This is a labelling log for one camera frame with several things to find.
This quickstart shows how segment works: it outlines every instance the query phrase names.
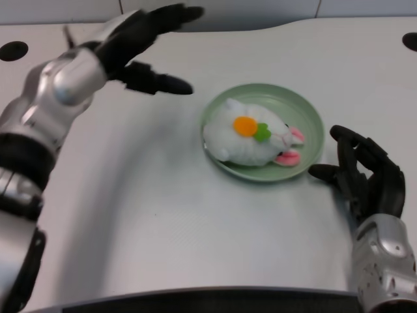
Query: robotic arm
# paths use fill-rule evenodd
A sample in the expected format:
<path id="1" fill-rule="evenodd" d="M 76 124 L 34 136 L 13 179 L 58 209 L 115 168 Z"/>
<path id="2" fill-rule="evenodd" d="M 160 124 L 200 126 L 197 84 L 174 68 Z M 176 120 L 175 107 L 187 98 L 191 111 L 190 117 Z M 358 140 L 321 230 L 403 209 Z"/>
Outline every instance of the robotic arm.
<path id="1" fill-rule="evenodd" d="M 353 235 L 352 273 L 365 313 L 417 312 L 416 261 L 400 220 L 405 201 L 404 174 L 371 138 L 341 126 L 339 166 L 317 164 L 309 173 L 336 187 L 350 203 L 358 229 Z M 362 163 L 373 175 L 358 171 Z"/>
<path id="2" fill-rule="evenodd" d="M 28 302 L 40 268 L 46 236 L 37 227 L 42 193 L 74 119 L 108 80 L 127 89 L 189 95 L 192 86 L 132 61 L 160 34 L 203 15 L 201 7 L 171 5 L 132 12 L 104 25 L 87 42 L 33 68 L 20 97 L 0 116 L 0 312 Z"/>

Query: green leaf decoration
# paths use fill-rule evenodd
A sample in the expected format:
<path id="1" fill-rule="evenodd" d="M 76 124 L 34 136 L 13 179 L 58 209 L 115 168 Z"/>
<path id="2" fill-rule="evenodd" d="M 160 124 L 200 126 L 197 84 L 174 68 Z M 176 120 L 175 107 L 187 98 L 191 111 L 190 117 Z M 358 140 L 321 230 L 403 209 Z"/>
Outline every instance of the green leaf decoration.
<path id="1" fill-rule="evenodd" d="M 266 123 L 258 123 L 258 131 L 253 137 L 259 142 L 269 139 L 271 132 L 268 130 L 268 125 Z"/>

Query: table surface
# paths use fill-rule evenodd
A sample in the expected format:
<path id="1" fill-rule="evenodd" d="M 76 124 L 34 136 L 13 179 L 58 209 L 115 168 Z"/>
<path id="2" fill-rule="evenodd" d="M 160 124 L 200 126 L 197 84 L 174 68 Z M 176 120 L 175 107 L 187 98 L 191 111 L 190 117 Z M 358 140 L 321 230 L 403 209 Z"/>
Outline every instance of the table surface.
<path id="1" fill-rule="evenodd" d="M 97 25 L 72 25 L 76 38 Z M 204 154 L 199 118 L 225 89 L 263 82 L 307 98 L 326 128 L 373 138 L 407 181 L 403 220 L 417 248 L 417 53 L 401 43 L 417 18 L 306 20 L 261 31 L 171 33 L 139 60 L 193 83 L 192 96 L 140 95 L 112 82 L 68 136 L 46 189 L 48 234 L 27 310 L 110 295 L 201 286 L 351 290 L 347 208 L 306 174 L 239 181 Z M 0 109 L 28 70 L 65 50 L 60 25 L 0 27 L 28 43 L 0 63 Z"/>

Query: plush toy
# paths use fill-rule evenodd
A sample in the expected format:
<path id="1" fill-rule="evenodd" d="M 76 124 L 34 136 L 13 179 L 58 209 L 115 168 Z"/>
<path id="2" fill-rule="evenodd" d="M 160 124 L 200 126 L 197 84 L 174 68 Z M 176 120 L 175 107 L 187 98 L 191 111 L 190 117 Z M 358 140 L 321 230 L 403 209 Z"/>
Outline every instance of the plush toy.
<path id="1" fill-rule="evenodd" d="M 286 125 L 274 112 L 231 98 L 204 126 L 203 137 L 214 158 L 246 166 L 264 166 L 268 162 L 295 166 L 300 162 L 300 153 L 291 146 L 304 143 L 301 131 Z"/>

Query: silver robotic forearm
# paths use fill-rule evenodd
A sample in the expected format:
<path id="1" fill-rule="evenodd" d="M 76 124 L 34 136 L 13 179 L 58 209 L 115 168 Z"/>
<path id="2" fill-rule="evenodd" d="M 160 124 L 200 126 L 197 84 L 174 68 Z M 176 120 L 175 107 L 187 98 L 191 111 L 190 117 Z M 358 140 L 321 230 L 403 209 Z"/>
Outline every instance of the silver robotic forearm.
<path id="1" fill-rule="evenodd" d="M 104 69 L 87 48 L 39 65 L 28 74 L 22 95 L 0 116 L 0 134 L 32 138 L 56 160 L 72 122 L 106 82 Z"/>
<path id="2" fill-rule="evenodd" d="M 416 261 L 399 218 L 375 214 L 362 223 L 354 235 L 352 268 L 364 312 L 416 309 Z"/>
<path id="3" fill-rule="evenodd" d="M 35 250 L 44 247 L 44 236 L 36 222 L 49 171 L 36 175 L 36 167 L 48 163 L 47 167 L 53 168 L 72 122 L 90 106 L 94 92 L 106 82 L 106 73 L 92 51 L 71 50 L 32 69 L 22 95 L 0 116 L 1 140 L 24 140 L 43 151 L 31 161 L 31 167 L 27 165 L 29 168 L 22 171 L 14 171 L 13 166 L 19 165 L 8 162 L 23 160 L 31 148 L 16 151 L 12 160 L 4 160 L 8 168 L 0 167 L 0 311 L 25 269 L 28 251 L 32 246 Z"/>

